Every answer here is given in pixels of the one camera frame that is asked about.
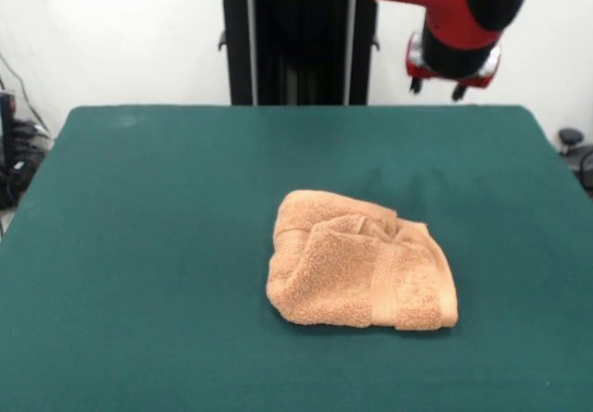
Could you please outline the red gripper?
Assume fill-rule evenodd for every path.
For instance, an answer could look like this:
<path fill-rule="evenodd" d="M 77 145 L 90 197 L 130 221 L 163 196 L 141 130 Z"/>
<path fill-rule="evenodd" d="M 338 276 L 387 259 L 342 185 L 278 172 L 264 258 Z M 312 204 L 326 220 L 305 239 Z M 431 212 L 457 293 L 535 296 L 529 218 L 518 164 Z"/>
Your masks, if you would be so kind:
<path fill-rule="evenodd" d="M 462 101 L 469 88 L 485 89 L 494 79 L 498 72 L 501 59 L 501 47 L 497 44 L 490 50 L 490 54 L 484 64 L 473 74 L 461 79 L 452 79 L 455 82 L 451 99 L 453 102 Z M 414 32 L 408 42 L 406 54 L 406 70 L 411 77 L 410 91 L 419 94 L 423 88 L 423 81 L 431 79 L 442 79 L 445 77 L 431 70 L 423 57 L 422 35 Z"/>

